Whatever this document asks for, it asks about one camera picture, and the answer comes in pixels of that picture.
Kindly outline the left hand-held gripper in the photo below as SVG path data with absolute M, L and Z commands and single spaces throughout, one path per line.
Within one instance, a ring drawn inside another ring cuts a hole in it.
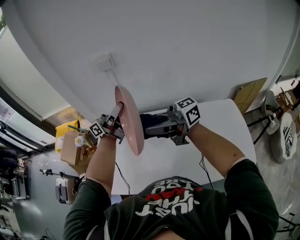
M 123 103 L 118 102 L 110 115 L 102 114 L 100 118 L 96 119 L 93 124 L 90 125 L 90 133 L 99 140 L 104 135 L 118 139 L 121 143 L 125 134 L 121 127 L 119 113 L 123 108 Z

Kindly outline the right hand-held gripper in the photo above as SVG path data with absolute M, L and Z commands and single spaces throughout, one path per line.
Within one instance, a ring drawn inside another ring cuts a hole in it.
M 174 125 L 176 122 L 175 126 L 155 125 L 147 127 L 144 132 L 145 139 L 152 137 L 171 138 L 177 146 L 189 144 L 186 136 L 190 128 L 198 123 L 201 117 L 198 103 L 192 97 L 186 97 L 170 105 L 167 112 L 161 115 L 164 120 L 163 125 Z

